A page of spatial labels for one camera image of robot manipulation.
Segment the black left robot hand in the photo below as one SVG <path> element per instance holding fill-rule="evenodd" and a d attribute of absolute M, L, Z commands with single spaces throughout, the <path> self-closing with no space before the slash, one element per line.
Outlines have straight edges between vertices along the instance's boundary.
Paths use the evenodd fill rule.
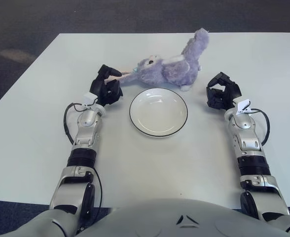
<path fill-rule="evenodd" d="M 97 77 L 92 81 L 90 93 L 95 94 L 98 99 L 96 104 L 105 106 L 117 102 L 123 96 L 120 82 L 113 79 L 106 82 L 110 76 L 121 77 L 122 73 L 114 68 L 102 65 L 98 71 Z"/>

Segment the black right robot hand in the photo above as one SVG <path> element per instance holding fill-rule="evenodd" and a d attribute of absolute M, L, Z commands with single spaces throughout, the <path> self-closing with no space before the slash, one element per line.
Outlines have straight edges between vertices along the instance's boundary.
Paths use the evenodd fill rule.
<path fill-rule="evenodd" d="M 230 80 L 223 72 L 210 80 L 206 87 L 207 105 L 218 110 L 229 110 L 234 107 L 233 100 L 242 96 L 238 84 Z"/>

